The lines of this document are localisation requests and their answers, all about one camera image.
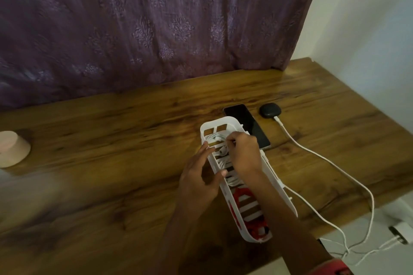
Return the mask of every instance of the curtain fold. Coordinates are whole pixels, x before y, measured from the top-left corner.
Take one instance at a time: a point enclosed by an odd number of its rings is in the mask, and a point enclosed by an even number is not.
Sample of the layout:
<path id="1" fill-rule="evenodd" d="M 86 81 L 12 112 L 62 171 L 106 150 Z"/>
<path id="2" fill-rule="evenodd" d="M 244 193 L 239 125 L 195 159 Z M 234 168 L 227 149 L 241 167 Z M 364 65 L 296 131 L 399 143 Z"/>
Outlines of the curtain fold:
<path id="1" fill-rule="evenodd" d="M 311 0 L 0 0 L 0 110 L 284 69 Z"/>

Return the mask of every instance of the black round object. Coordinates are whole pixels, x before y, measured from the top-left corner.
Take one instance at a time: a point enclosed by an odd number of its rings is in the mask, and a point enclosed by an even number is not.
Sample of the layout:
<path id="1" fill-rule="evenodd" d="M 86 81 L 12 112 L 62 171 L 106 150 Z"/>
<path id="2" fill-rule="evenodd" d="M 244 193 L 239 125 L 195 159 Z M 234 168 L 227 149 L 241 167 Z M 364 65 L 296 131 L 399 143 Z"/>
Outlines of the black round object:
<path id="1" fill-rule="evenodd" d="M 266 103 L 260 107 L 259 113 L 262 117 L 269 119 L 279 116 L 281 114 L 281 108 L 275 103 Z"/>

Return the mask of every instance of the person's right hand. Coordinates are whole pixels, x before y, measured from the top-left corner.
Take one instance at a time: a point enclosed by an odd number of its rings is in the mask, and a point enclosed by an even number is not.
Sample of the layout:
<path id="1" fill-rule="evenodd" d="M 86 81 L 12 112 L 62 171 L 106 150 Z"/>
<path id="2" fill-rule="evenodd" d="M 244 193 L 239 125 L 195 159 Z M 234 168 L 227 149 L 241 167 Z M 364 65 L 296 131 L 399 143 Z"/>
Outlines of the person's right hand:
<path id="1" fill-rule="evenodd" d="M 227 137 L 227 147 L 234 169 L 245 184 L 261 179 L 261 153 L 255 136 L 232 132 Z"/>

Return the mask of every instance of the white plastic basket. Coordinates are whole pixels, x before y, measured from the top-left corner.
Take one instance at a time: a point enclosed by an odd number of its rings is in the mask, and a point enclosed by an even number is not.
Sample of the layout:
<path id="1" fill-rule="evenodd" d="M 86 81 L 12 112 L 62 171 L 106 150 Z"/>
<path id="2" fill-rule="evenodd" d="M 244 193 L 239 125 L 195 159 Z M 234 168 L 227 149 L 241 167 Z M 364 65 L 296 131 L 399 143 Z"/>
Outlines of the white plastic basket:
<path id="1" fill-rule="evenodd" d="M 225 116 L 223 118 L 214 120 L 214 121 L 210 121 L 210 122 L 206 122 L 204 123 L 201 128 L 200 128 L 200 132 L 201 132 L 201 143 L 204 143 L 204 141 L 206 140 L 206 137 L 208 137 L 208 135 L 211 135 L 213 133 L 220 133 L 222 134 L 223 137 L 227 137 L 230 133 L 234 132 L 234 131 L 238 131 L 238 132 L 246 132 L 242 125 L 240 124 L 240 122 L 238 122 L 238 120 L 232 116 Z M 219 144 L 215 144 L 212 147 L 215 148 L 220 148 L 223 145 L 225 145 L 225 143 L 219 143 Z M 264 151 L 260 150 L 261 152 L 261 161 L 262 161 L 262 169 L 263 172 L 266 174 L 266 176 L 269 178 L 271 184 L 274 186 L 274 188 L 278 191 L 278 193 L 280 194 L 280 196 L 284 199 L 284 201 L 286 202 L 286 204 L 290 207 L 290 209 L 294 212 L 294 214 L 296 216 L 297 215 L 297 210 L 295 209 L 294 205 L 292 204 L 291 200 L 289 199 L 289 197 L 287 196 L 287 194 L 284 191 L 284 184 L 282 183 L 282 181 L 278 178 L 278 176 L 276 175 L 276 173 L 274 172 L 274 170 L 272 169 L 270 163 L 268 162 L 267 157 L 265 156 Z M 232 168 L 232 163 L 230 160 L 229 155 L 225 155 L 224 157 L 219 157 L 219 158 L 215 158 L 214 155 L 210 154 L 208 157 L 208 161 L 209 164 L 212 167 L 212 170 L 214 171 L 214 173 L 220 171 L 223 168 L 226 169 L 231 169 Z M 228 172 L 228 175 L 226 176 L 226 179 L 229 179 L 232 176 L 236 176 L 236 172 L 235 170 L 231 170 Z M 246 185 L 239 185 L 239 188 L 246 188 Z M 257 243 L 261 243 L 261 242 L 266 242 L 267 240 L 269 240 L 272 235 L 271 235 L 271 231 L 268 232 L 268 234 L 266 234 L 265 236 L 263 236 L 260 239 L 255 239 L 254 237 L 252 237 L 250 235 L 250 233 L 247 230 L 247 227 L 245 225 L 245 222 L 251 222 L 259 217 L 262 216 L 262 211 L 259 210 L 251 215 L 248 215 L 247 217 L 244 217 L 241 215 L 242 212 L 246 212 L 248 210 L 254 209 L 254 207 L 256 207 L 258 205 L 258 203 L 256 201 L 253 201 L 249 204 L 243 205 L 242 207 L 240 207 L 240 209 L 237 207 L 237 204 L 235 202 L 235 199 L 233 197 L 233 191 L 235 190 L 234 187 L 232 187 L 232 191 L 231 191 L 231 187 L 227 184 L 227 181 L 224 180 L 221 184 L 220 184 L 220 188 L 222 190 L 222 193 L 224 194 L 225 200 L 228 204 L 228 207 L 230 208 L 230 210 L 232 209 L 232 215 L 234 217 L 235 223 L 238 226 L 238 229 L 240 231 L 241 236 L 248 242 L 257 242 Z M 249 197 L 246 195 L 243 195 L 240 197 L 239 200 L 242 199 L 242 201 L 247 200 Z"/>

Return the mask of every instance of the phone screen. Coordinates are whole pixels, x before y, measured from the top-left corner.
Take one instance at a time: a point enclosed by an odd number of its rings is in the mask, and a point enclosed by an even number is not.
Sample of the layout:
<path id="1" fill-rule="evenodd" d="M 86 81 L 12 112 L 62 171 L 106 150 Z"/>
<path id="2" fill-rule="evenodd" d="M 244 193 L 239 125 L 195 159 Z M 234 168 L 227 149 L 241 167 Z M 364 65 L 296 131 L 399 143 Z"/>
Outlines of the phone screen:
<path id="1" fill-rule="evenodd" d="M 252 116 L 250 111 L 248 111 L 245 105 L 234 105 L 224 108 L 224 113 L 227 116 L 235 117 L 240 122 L 240 124 L 243 125 L 245 131 L 248 131 L 250 135 L 257 137 L 260 149 L 271 146 L 271 143 L 268 140 L 267 136 L 265 136 L 261 127 L 258 125 L 257 121 L 255 121 L 254 117 Z"/>

